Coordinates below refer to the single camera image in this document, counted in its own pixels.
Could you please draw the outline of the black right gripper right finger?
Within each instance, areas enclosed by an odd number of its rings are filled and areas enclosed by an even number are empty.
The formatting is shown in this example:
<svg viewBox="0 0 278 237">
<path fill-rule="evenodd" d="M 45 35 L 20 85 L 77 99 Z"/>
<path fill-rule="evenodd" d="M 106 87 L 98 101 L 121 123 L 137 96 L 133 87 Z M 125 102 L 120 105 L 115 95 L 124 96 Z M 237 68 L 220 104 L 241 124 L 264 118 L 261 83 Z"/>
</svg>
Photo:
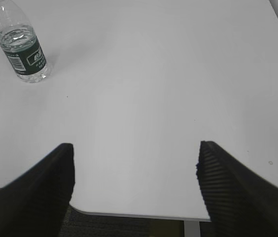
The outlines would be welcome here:
<svg viewBox="0 0 278 237">
<path fill-rule="evenodd" d="M 213 141 L 200 143 L 196 175 L 217 237 L 278 237 L 278 187 Z"/>
</svg>

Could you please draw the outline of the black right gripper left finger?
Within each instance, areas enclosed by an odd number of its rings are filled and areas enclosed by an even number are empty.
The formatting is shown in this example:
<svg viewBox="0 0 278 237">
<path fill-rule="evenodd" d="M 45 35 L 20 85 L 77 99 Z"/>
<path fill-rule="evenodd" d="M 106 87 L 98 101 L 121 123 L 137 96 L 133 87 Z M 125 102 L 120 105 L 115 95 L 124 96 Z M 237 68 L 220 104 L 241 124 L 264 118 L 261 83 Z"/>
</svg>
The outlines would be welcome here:
<svg viewBox="0 0 278 237">
<path fill-rule="evenodd" d="M 0 237 L 56 237 L 75 185 L 73 144 L 62 143 L 0 189 Z"/>
</svg>

